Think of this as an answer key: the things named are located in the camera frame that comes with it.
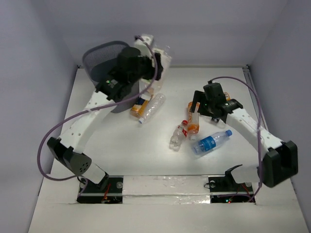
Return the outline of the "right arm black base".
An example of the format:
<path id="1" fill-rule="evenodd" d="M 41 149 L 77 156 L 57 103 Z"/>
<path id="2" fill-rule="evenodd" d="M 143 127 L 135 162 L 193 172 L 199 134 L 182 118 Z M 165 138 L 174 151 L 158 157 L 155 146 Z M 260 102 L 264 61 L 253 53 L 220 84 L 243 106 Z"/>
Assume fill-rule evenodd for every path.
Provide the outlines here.
<path id="1" fill-rule="evenodd" d="M 254 191 L 250 184 L 236 183 L 226 176 L 211 176 L 204 185 L 210 191 L 211 203 L 244 203 L 253 197 Z"/>

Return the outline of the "clear bottle yellow label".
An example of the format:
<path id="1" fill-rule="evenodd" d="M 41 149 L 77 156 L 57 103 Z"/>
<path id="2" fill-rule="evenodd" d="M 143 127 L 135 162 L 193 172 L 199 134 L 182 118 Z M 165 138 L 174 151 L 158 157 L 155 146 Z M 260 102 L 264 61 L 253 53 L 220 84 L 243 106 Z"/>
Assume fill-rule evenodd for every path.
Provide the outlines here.
<path id="1" fill-rule="evenodd" d="M 146 92 L 141 94 L 140 97 L 144 100 L 150 100 L 153 96 L 160 92 L 172 61 L 172 51 L 170 46 L 155 43 L 153 52 L 158 52 L 161 54 L 161 65 L 163 67 L 163 71 L 161 72 L 161 78 L 158 81 L 154 81 L 153 85 Z"/>

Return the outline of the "orange bottle white cap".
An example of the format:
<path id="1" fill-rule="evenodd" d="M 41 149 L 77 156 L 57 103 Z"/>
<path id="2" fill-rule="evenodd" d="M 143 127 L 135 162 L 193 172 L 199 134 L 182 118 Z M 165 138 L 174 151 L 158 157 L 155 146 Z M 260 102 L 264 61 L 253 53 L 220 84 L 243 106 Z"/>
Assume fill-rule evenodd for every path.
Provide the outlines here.
<path id="1" fill-rule="evenodd" d="M 200 103 L 196 104 L 195 111 L 191 112 L 192 102 L 188 103 L 188 138 L 189 140 L 196 140 L 197 134 L 199 132 L 199 108 Z"/>

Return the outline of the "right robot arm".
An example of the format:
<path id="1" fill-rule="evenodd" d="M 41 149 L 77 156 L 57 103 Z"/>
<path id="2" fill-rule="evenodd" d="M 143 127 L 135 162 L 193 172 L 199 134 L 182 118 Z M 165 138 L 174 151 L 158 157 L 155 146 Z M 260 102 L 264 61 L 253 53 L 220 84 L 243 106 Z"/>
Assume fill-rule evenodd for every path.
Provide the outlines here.
<path id="1" fill-rule="evenodd" d="M 220 119 L 235 129 L 258 152 L 258 164 L 243 165 L 224 177 L 228 190 L 241 183 L 261 183 L 272 188 L 298 173 L 298 149 L 293 141 L 285 142 L 261 127 L 236 99 L 227 100 L 220 83 L 209 83 L 193 95 L 192 112 Z"/>

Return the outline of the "clear bottle red cap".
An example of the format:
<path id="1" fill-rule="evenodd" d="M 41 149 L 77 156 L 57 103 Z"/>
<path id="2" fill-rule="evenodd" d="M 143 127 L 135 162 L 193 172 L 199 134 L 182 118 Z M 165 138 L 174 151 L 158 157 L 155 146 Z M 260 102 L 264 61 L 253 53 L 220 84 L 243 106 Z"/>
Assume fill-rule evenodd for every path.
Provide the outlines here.
<path id="1" fill-rule="evenodd" d="M 188 122 L 183 120 L 173 132 L 170 138 L 169 148 L 178 151 L 181 147 L 182 142 L 187 138 L 188 134 Z"/>

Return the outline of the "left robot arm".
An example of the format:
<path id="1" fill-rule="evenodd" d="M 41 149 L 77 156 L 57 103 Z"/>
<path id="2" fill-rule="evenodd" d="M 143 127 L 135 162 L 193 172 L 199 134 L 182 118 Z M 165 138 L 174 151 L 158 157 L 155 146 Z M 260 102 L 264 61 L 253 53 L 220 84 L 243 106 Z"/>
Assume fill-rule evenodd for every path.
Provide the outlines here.
<path id="1" fill-rule="evenodd" d="M 161 53 L 145 55 L 130 46 L 113 46 L 87 52 L 84 67 L 96 83 L 95 90 L 78 119 L 57 138 L 47 141 L 54 158 L 75 176 L 87 179 L 94 190 L 107 188 L 108 174 L 84 154 L 85 146 L 101 121 L 125 98 L 135 101 L 132 88 L 140 79 L 159 79 L 163 71 Z"/>

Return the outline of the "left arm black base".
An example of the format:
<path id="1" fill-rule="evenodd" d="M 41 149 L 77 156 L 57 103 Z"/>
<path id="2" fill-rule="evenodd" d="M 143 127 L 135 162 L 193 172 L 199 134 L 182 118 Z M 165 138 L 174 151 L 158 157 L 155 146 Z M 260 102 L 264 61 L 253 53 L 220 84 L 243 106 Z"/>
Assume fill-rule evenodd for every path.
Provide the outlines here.
<path id="1" fill-rule="evenodd" d="M 100 191 L 91 181 L 77 178 L 79 190 L 77 202 L 80 204 L 122 204 L 123 176 L 109 177 L 107 186 Z"/>

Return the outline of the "blue tinted water bottle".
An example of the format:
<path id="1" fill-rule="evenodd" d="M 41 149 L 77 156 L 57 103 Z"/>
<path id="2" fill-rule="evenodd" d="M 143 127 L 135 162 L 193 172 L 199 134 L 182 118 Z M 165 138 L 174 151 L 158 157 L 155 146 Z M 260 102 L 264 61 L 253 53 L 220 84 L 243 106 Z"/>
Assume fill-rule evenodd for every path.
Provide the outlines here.
<path id="1" fill-rule="evenodd" d="M 193 143 L 191 148 L 194 154 L 203 155 L 222 146 L 232 135 L 231 130 L 217 132 Z"/>

